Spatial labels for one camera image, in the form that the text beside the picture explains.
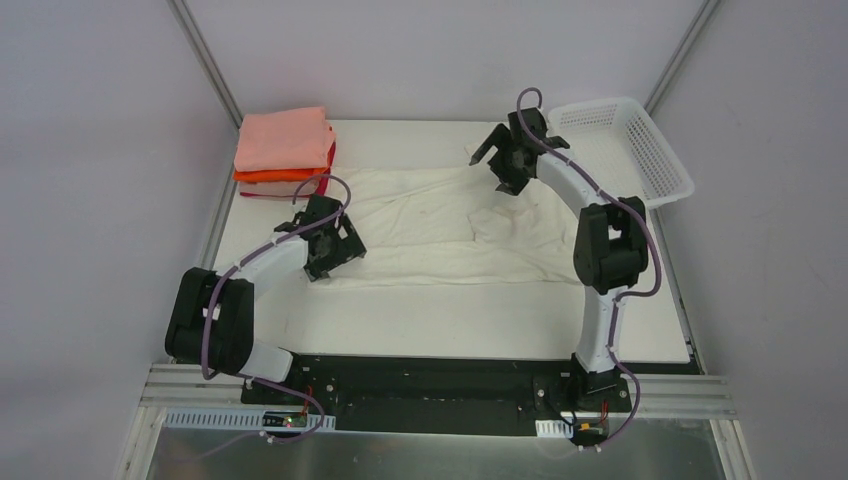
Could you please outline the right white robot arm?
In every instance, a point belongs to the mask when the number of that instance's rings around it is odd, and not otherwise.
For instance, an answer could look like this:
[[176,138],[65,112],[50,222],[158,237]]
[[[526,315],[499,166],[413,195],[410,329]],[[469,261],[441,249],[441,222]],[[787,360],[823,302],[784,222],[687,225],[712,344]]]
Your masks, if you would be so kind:
[[585,287],[583,325],[568,376],[543,386],[543,399],[556,411],[600,411],[627,401],[615,343],[626,291],[647,269],[645,206],[637,197],[615,198],[571,160],[568,142],[547,134],[537,108],[516,110],[496,126],[472,154],[487,164],[498,191],[516,196],[533,179],[553,190],[576,215],[573,264]]

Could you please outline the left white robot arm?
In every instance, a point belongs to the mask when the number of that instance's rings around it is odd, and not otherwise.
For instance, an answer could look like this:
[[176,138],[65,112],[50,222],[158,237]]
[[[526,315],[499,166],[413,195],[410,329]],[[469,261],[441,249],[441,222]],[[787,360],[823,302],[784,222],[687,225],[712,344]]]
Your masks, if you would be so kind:
[[286,280],[329,278],[366,255],[346,203],[313,195],[260,246],[218,270],[193,267],[180,281],[164,347],[174,359],[226,374],[282,382],[294,353],[255,335],[255,304]]

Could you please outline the white t shirt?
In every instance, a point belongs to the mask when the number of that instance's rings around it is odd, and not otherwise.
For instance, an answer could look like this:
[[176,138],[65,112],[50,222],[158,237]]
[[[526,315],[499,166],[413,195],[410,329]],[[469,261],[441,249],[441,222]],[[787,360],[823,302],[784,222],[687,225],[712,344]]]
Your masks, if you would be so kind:
[[564,282],[578,285],[575,214],[533,180],[497,191],[484,166],[419,170],[344,168],[347,208],[366,247],[313,288]]

